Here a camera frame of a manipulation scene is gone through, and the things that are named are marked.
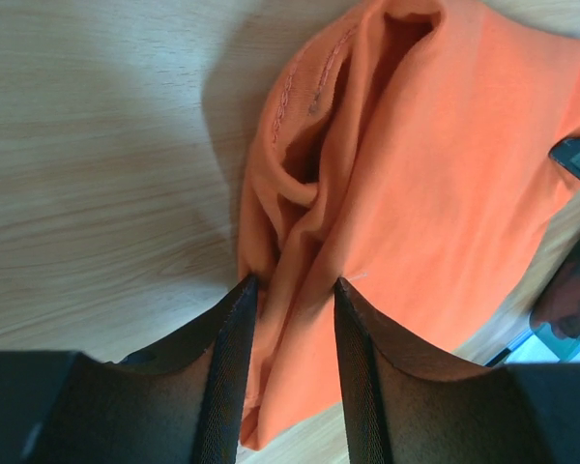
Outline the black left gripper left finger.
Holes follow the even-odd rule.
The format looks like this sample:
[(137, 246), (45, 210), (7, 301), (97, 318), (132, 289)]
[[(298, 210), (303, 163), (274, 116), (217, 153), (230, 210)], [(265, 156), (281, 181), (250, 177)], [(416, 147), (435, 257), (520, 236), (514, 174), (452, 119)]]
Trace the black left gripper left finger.
[(120, 362), (0, 351), (0, 463), (234, 462), (257, 300), (249, 276)]

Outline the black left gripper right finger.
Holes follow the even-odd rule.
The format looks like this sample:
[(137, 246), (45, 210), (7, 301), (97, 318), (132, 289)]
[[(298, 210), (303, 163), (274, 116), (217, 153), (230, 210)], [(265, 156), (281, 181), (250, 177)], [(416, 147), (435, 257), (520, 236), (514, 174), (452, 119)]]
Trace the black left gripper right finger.
[(486, 367), (446, 352), (334, 287), (354, 463), (580, 463), (580, 363)]

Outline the orange t shirt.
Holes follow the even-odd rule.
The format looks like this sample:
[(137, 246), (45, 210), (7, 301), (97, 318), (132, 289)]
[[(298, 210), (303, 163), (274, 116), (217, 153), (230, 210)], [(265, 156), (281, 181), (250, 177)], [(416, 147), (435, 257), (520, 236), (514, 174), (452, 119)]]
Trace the orange t shirt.
[(260, 281), (241, 442), (340, 398), (335, 281), (453, 350), (580, 188), (580, 39), (478, 1), (364, 1), (287, 64), (246, 162), (241, 276)]

